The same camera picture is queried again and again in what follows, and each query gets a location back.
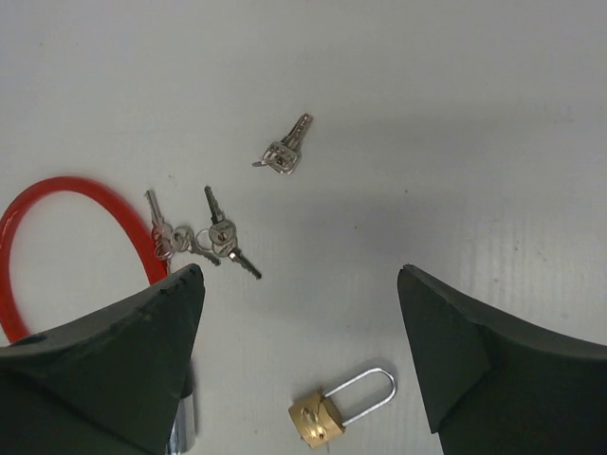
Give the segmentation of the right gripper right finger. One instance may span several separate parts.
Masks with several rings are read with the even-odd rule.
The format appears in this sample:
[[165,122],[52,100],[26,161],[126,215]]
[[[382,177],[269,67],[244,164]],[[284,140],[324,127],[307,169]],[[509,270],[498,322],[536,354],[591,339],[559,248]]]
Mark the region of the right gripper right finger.
[[397,292],[444,453],[605,453],[605,346],[514,317],[412,264]]

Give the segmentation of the silver key bunch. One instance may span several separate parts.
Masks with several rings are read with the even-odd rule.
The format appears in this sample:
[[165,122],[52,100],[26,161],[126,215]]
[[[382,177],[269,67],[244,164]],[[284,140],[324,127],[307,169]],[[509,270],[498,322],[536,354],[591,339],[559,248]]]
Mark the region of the silver key bunch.
[[204,193],[210,209],[211,225],[198,232],[188,225],[172,227],[160,210],[156,193],[153,190],[144,193],[151,211],[155,257],[167,264],[175,254],[187,252],[201,256],[215,266],[220,265],[222,259],[229,259],[242,266],[256,280],[261,280],[262,273],[239,246],[237,226],[226,217],[210,186],[204,188]]

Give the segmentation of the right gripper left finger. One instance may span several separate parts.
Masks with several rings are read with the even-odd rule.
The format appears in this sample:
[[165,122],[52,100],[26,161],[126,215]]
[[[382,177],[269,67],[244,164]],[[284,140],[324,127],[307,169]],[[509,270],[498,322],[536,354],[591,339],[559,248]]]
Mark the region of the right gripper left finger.
[[1,351],[5,454],[181,454],[196,440],[196,264]]

